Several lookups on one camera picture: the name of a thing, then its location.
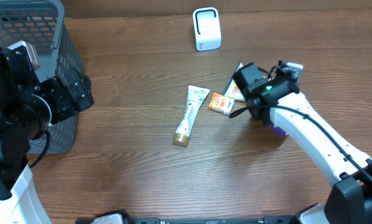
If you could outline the white cream tube gold cap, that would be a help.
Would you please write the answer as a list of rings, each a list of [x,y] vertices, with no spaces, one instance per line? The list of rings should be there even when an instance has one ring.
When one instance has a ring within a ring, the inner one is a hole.
[[[188,86],[187,100],[185,103],[184,117],[182,118],[175,134],[173,143],[178,146],[187,147],[195,118],[201,105],[207,98],[210,90],[197,86]]]

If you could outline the small orange snack packet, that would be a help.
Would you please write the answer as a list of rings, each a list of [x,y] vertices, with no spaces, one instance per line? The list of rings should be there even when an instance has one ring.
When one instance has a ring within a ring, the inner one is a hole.
[[[230,115],[234,103],[234,99],[218,93],[214,93],[211,101],[208,104],[208,108],[225,115]]]

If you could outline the colourful wet wipes pack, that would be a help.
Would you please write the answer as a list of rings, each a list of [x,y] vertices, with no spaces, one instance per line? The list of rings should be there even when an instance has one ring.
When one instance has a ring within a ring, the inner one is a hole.
[[[239,62],[238,66],[235,69],[235,71],[233,72],[227,86],[225,87],[225,89],[222,92],[222,95],[227,96],[227,97],[232,98],[232,99],[237,100],[237,101],[246,101],[242,92],[240,91],[240,89],[238,88],[238,86],[237,86],[237,84],[235,83],[235,80],[234,80],[235,73],[242,66],[243,66],[243,64],[241,62]]]

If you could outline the purple sanitary pad pack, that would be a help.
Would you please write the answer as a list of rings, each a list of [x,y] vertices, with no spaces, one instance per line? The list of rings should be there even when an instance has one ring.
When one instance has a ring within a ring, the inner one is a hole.
[[[278,136],[284,137],[287,136],[287,133],[280,127],[276,125],[270,125],[269,128],[274,131]]]

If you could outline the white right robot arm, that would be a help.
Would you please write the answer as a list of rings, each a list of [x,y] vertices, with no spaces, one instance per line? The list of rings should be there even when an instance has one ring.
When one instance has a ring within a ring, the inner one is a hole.
[[[269,71],[249,63],[232,76],[252,118],[288,134],[314,161],[331,192],[316,203],[276,223],[372,223],[372,158],[331,127],[300,91],[304,67],[279,61]]]

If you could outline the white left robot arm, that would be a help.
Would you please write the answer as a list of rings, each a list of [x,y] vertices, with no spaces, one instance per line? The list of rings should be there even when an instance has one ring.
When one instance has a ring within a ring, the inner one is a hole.
[[[40,82],[31,47],[0,48],[0,223],[50,223],[33,181],[27,153],[33,140],[46,137],[38,164],[52,143],[49,125],[87,110],[91,81],[75,68]]]

